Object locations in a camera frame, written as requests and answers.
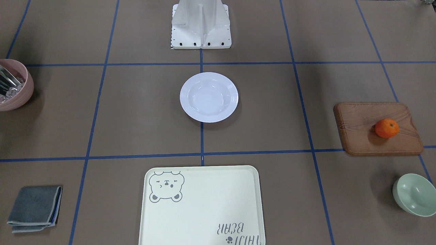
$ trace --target pink container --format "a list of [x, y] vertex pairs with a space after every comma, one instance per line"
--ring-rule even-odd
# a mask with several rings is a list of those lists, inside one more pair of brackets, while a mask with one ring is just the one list
[[33, 79], [27, 68], [20, 62], [11, 59], [0, 59], [0, 65], [6, 68], [14, 77], [22, 78], [23, 88], [11, 99], [0, 104], [0, 111], [10, 111], [24, 105], [33, 94]]

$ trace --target tangerine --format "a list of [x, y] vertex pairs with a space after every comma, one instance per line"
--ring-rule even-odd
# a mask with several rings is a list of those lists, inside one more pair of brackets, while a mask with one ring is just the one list
[[391, 138], [400, 131], [397, 122], [390, 118], [378, 121], [375, 125], [375, 133], [382, 138]]

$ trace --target white plate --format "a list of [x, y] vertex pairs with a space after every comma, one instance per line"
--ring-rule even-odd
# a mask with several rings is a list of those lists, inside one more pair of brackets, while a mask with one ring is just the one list
[[215, 72], [203, 72], [183, 84], [180, 104], [197, 121], [219, 122], [235, 111], [238, 90], [227, 77]]
[[206, 244], [265, 245], [257, 170], [248, 165], [149, 170], [139, 245]]

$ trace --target white rectangular tray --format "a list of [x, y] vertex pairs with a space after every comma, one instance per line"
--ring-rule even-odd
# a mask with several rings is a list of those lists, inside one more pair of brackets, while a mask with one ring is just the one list
[[139, 245], [265, 245], [252, 166], [162, 167], [144, 178]]

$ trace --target folded towel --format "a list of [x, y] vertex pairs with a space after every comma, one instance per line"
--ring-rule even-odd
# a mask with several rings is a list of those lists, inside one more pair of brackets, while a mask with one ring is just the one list
[[54, 226], [58, 218], [62, 187], [23, 187], [10, 212], [12, 233], [41, 231]]

